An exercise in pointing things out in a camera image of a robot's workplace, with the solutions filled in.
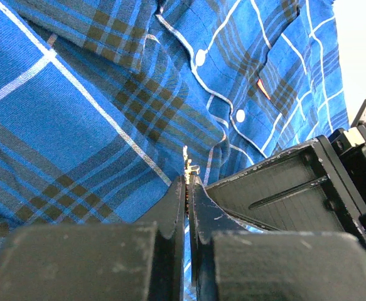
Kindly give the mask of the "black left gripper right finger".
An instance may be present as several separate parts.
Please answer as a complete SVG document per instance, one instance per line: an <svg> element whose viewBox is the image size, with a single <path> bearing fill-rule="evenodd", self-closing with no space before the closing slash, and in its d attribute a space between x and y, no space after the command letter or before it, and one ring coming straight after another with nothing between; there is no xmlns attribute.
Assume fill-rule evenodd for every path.
<svg viewBox="0 0 366 301"><path fill-rule="evenodd" d="M188 187L198 300L366 300L366 251L343 232L253 233L198 176Z"/></svg>

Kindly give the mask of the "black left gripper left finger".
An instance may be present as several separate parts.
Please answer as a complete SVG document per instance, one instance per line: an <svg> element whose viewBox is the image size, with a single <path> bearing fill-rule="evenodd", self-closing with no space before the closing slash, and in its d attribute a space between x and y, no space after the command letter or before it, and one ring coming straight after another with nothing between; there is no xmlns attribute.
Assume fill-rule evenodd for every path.
<svg viewBox="0 0 366 301"><path fill-rule="evenodd" d="M182 300L185 180L133 224L24 226L0 251L0 300Z"/></svg>

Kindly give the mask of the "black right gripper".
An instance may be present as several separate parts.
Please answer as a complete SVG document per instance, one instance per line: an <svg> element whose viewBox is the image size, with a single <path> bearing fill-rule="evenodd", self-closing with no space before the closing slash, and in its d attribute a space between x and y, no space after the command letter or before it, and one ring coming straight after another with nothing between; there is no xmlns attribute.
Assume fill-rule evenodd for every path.
<svg viewBox="0 0 366 301"><path fill-rule="evenodd" d="M347 232L366 249L366 99L349 129L290 147L205 189L228 214L264 230Z"/></svg>

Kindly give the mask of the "gold brooch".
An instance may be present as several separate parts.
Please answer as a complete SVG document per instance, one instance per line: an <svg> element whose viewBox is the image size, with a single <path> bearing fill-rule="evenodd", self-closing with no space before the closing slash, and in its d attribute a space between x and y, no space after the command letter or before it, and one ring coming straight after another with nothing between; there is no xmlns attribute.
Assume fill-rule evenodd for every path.
<svg viewBox="0 0 366 301"><path fill-rule="evenodd" d="M185 183L188 186L190 184L190 178L192 174L199 175L200 166L192 165L192 160L188 157L188 147L185 145L183 147L183 159L184 159L184 177Z"/></svg>

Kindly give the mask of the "blue plaid shirt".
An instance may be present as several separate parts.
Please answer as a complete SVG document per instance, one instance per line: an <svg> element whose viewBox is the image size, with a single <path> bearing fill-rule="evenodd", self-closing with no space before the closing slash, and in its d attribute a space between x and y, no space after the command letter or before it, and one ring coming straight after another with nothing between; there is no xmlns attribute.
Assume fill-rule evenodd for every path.
<svg viewBox="0 0 366 301"><path fill-rule="evenodd" d="M348 125L332 1L0 1L0 247Z"/></svg>

